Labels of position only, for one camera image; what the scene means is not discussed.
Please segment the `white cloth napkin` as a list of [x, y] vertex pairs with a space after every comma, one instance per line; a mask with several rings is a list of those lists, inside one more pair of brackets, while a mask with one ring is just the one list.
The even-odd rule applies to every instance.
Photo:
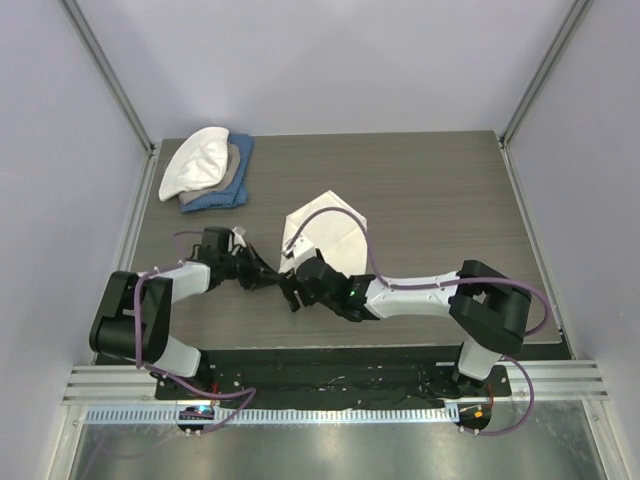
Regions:
[[[352, 212], [364, 227], [367, 219], [332, 190], [328, 190], [285, 219], [282, 247], [284, 250], [302, 223], [314, 212], [326, 207], [340, 207]], [[305, 240], [318, 248], [325, 261], [345, 276], [365, 274], [367, 243], [356, 222], [340, 212], [326, 212], [316, 216], [302, 231]]]

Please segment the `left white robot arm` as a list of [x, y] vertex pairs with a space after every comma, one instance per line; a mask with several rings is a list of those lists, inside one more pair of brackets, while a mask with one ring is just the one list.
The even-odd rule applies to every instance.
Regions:
[[213, 375], [202, 350], [171, 336], [173, 305], [226, 281], [255, 290], [280, 280], [245, 240], [242, 228], [208, 227], [198, 234], [200, 242], [189, 257], [168, 267], [112, 273], [89, 333], [93, 352], [176, 376], [179, 388], [193, 399], [211, 391]]

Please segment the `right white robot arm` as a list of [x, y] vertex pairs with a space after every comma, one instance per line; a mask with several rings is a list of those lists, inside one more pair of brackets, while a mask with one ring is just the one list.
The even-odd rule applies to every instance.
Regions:
[[521, 350], [531, 294], [486, 264], [466, 260], [458, 271], [440, 276], [391, 279], [373, 274], [347, 276], [320, 255], [287, 260], [281, 268], [306, 306], [319, 303], [351, 322], [400, 316], [441, 317], [468, 335], [451, 379], [440, 394], [480, 395], [494, 365]]

